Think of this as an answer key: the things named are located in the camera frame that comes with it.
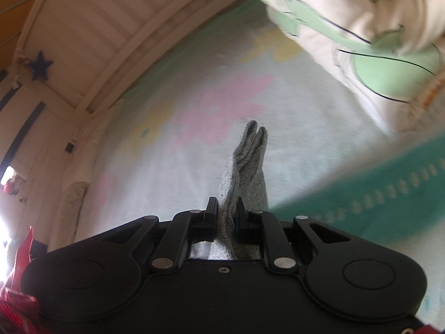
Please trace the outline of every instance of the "metal screw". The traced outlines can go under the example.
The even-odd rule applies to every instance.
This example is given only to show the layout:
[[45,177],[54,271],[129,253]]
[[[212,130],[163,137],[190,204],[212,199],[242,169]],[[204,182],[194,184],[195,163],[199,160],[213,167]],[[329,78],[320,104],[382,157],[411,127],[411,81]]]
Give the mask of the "metal screw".
[[167,257],[158,257],[151,262],[151,265],[157,269],[170,269],[173,266],[173,261]]
[[297,262],[290,257],[279,257],[274,260],[274,265],[280,269],[292,269]]
[[222,273],[222,274],[227,274],[230,271],[230,269],[226,266],[221,266],[218,268],[218,272]]

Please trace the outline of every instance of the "gray sock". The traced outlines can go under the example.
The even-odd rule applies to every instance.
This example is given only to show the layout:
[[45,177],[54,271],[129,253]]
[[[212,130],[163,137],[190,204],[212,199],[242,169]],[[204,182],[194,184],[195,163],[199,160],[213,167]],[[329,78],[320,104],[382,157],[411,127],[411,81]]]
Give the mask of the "gray sock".
[[229,160],[217,196],[219,213],[217,239],[211,244],[209,260],[248,260],[259,258],[254,245],[235,240],[233,217],[238,197],[247,210],[268,208],[263,159],[268,141],[264,127],[257,131],[256,121],[250,121],[238,147]]

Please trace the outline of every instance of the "red ribbon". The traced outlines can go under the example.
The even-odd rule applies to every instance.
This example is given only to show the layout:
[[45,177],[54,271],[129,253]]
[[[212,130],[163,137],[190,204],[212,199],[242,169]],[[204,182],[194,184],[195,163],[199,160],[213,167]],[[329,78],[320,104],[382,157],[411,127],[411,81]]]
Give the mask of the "red ribbon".
[[440,332],[434,329],[432,326],[426,325],[416,330],[414,334],[440,334]]
[[16,261],[0,289],[0,324],[17,334],[50,334],[39,324],[39,301],[21,291],[22,274],[31,262],[33,228],[17,249]]

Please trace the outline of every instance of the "dark blue star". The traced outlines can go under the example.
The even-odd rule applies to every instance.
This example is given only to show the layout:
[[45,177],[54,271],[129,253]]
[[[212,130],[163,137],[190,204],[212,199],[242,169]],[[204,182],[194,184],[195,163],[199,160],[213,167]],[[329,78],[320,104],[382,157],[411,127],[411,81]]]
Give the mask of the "dark blue star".
[[40,50],[37,59],[28,63],[28,66],[33,70],[33,80],[40,78],[44,81],[48,81],[46,69],[48,69],[52,63],[53,62],[50,60],[45,61],[43,51]]

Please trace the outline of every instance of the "pink pattern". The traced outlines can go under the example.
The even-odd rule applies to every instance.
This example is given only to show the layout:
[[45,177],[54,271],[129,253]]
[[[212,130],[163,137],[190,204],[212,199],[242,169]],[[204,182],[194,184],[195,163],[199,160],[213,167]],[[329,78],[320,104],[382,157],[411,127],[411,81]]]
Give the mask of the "pink pattern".
[[101,175],[94,187],[93,213],[97,213],[105,207],[118,181],[117,177],[110,172],[105,172]]
[[264,111],[264,106],[249,100],[267,89],[272,81],[272,75],[252,77],[250,73],[242,72],[220,86],[195,95],[190,108],[173,118],[173,123],[181,127],[174,141],[174,150],[196,141],[214,145],[226,139],[232,121],[251,119]]

